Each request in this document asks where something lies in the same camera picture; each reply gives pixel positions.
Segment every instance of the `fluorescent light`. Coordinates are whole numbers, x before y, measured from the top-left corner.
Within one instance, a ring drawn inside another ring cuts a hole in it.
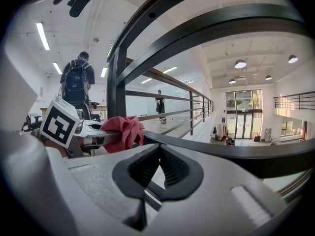
[[[53,62],[53,65],[54,65],[55,69],[57,70],[57,72],[58,72],[59,74],[62,74],[62,72],[61,72],[61,70],[60,70],[58,64],[57,64],[56,62]]]
[[[150,81],[150,80],[151,80],[151,78],[149,78],[149,79],[147,79],[147,80],[141,82],[141,84],[146,83],[146,82],[148,82],[148,81]]]
[[[174,66],[174,67],[172,67],[172,68],[170,68],[170,69],[164,71],[163,73],[168,73],[168,72],[170,72],[170,71],[172,71],[172,70],[174,70],[174,69],[176,69],[176,68],[177,68],[177,66]]]
[[[102,73],[100,75],[102,78],[105,77],[106,71],[107,71],[107,67],[103,67]]]
[[[37,26],[37,30],[38,30],[41,42],[43,42],[45,50],[47,50],[47,51],[50,50],[46,36],[45,36],[43,24],[37,23],[36,26]]]

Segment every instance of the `pants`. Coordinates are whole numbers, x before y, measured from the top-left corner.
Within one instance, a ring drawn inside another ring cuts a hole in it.
[[[164,109],[164,105],[157,105],[157,111],[159,114],[164,114],[165,113],[165,109]]]

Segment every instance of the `white ceiling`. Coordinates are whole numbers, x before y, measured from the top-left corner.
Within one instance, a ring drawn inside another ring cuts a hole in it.
[[[81,51],[88,51],[96,82],[104,83],[106,77],[101,78],[100,74],[102,68],[108,65],[106,57],[109,49],[125,23],[145,0],[92,0],[78,18],[69,16],[68,1],[63,0],[55,6],[52,0],[46,0],[27,6],[16,20],[16,34],[28,46],[43,72],[52,76],[59,76],[52,62],[57,62],[63,69]],[[286,0],[186,0],[147,27],[129,47],[127,56],[135,59],[163,34],[192,17],[225,6],[257,2],[289,5]],[[37,22],[43,22],[50,51],[43,49],[35,26]],[[98,38],[99,42],[95,43],[94,38]],[[164,71],[177,66],[178,69],[168,74],[182,81],[203,75],[211,88],[226,87],[229,79],[240,75],[245,75],[246,79],[238,81],[238,85],[262,84],[267,83],[264,80],[267,74],[272,75],[271,82],[274,82],[307,60],[314,51],[312,44],[307,38],[293,34],[241,34],[194,47],[155,68]],[[295,54],[300,60],[289,65],[287,59],[290,54]],[[248,63],[246,69],[234,68],[239,58]],[[130,84],[139,89],[148,89],[160,83],[151,80],[141,84],[146,79],[140,76]]]

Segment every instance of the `glass door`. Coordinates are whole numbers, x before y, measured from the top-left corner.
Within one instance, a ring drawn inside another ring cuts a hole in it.
[[[238,114],[235,138],[250,139],[252,130],[252,114]]]
[[[252,129],[252,114],[245,115],[245,126],[244,126],[244,139],[251,138],[251,129]]]
[[[244,115],[237,115],[237,128],[235,138],[243,138]]]

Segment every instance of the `metal railing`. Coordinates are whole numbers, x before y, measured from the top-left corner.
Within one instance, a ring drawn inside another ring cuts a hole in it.
[[[275,108],[315,110],[315,91],[274,97]]]
[[[286,32],[310,37],[301,15],[292,7],[277,4],[240,4],[203,13],[173,28],[152,43],[135,60],[126,57],[127,48],[154,20],[184,0],[147,0],[131,17],[114,42],[107,61],[108,116],[126,116],[126,95],[155,97],[152,94],[126,91],[126,85],[140,75],[189,91],[192,113],[194,102],[213,111],[213,102],[174,78],[152,69],[157,64],[197,45],[236,34],[252,32]],[[193,93],[203,97],[194,100]],[[190,118],[190,130],[194,125]],[[144,130],[146,143],[175,145],[233,161],[259,178],[281,177],[308,170],[314,166],[315,140],[272,147],[230,147],[197,143]]]

